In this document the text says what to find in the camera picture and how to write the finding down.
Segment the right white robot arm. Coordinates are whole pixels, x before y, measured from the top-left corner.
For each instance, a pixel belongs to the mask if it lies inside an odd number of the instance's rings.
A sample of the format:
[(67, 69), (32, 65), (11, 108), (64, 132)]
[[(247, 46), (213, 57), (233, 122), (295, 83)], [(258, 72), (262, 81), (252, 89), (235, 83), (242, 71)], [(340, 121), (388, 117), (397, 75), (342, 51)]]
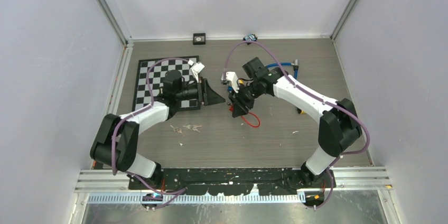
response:
[(347, 98), (338, 101), (321, 95), (298, 82), (281, 66), (269, 68), (259, 58), (250, 60), (242, 68), (248, 80), (239, 78), (232, 71), (222, 75), (222, 82), (232, 88), (229, 100), (233, 117), (248, 114), (255, 99), (261, 95), (271, 95), (294, 105), (317, 122), (317, 149), (298, 173), (288, 178), (303, 186), (317, 186), (334, 161), (362, 136), (353, 102)]

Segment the red cable padlock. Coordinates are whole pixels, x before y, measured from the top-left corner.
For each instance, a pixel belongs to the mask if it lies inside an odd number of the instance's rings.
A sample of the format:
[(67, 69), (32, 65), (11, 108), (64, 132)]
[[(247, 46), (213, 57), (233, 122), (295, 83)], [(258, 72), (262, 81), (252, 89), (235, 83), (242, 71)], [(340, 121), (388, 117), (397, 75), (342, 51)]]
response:
[(249, 112), (246, 115), (240, 116), (240, 118), (244, 121), (244, 123), (252, 128), (259, 128), (261, 126), (261, 120), (257, 115), (252, 112)]

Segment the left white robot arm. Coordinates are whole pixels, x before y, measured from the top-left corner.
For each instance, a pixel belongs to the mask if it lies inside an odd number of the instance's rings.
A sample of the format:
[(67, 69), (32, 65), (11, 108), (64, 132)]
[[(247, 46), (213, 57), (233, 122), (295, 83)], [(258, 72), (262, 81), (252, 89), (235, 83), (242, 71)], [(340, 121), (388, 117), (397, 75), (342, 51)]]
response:
[(121, 116), (107, 114), (90, 149), (93, 160), (139, 176), (149, 189), (161, 185), (163, 172), (160, 163), (138, 154), (139, 135), (172, 118), (183, 101), (196, 99), (205, 106), (225, 102), (224, 97), (210, 87), (206, 78), (187, 83), (179, 71), (171, 70), (165, 74), (162, 84), (162, 90), (150, 109), (141, 108), (133, 114)]

